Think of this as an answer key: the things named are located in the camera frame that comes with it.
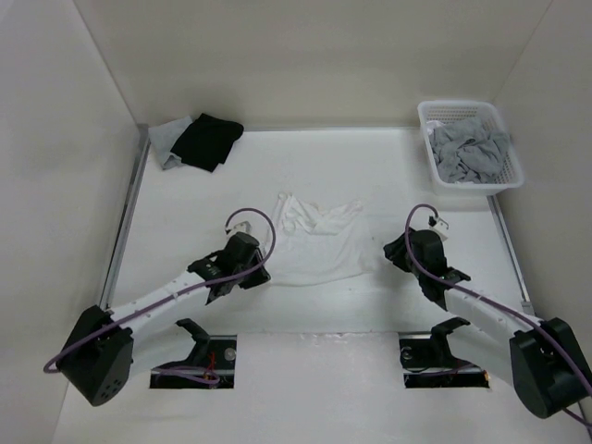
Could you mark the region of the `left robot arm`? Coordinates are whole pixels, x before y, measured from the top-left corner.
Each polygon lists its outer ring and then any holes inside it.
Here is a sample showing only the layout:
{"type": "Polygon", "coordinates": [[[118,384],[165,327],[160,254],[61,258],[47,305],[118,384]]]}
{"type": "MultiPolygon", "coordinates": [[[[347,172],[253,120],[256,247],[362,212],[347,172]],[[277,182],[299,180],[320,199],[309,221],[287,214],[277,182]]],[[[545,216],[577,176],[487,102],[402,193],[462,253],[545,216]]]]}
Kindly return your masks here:
{"type": "Polygon", "coordinates": [[[144,371],[215,385],[219,378],[206,363],[211,337],[194,316],[234,288],[249,290],[270,278],[259,241],[237,232],[163,287],[116,308],[86,309],[46,368],[65,376],[92,406],[144,371]]]}

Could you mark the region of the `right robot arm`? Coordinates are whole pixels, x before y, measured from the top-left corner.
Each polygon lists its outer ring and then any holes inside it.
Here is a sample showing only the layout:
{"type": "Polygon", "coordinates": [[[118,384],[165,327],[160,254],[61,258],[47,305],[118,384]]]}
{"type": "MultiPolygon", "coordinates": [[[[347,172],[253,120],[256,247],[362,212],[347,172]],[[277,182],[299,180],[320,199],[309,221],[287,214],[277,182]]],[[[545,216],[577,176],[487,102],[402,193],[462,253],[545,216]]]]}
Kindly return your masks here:
{"type": "Polygon", "coordinates": [[[413,275],[422,294],[450,314],[430,330],[429,355],[441,367],[475,364],[512,386],[523,406],[546,419],[591,395],[591,369],[571,327],[463,290],[470,276],[449,266],[440,236],[409,229],[383,248],[413,275]]]}

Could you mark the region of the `white tank top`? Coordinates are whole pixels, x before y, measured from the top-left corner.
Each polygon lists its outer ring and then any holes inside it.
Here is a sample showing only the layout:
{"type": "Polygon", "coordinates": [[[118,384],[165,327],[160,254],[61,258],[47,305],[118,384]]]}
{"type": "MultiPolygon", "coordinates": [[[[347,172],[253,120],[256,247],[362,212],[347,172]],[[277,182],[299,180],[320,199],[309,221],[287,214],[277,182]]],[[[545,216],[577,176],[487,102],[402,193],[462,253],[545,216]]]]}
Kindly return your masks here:
{"type": "Polygon", "coordinates": [[[368,219],[358,200],[323,208],[282,192],[272,221],[277,240],[265,268],[277,286],[315,286],[377,268],[368,219]]]}

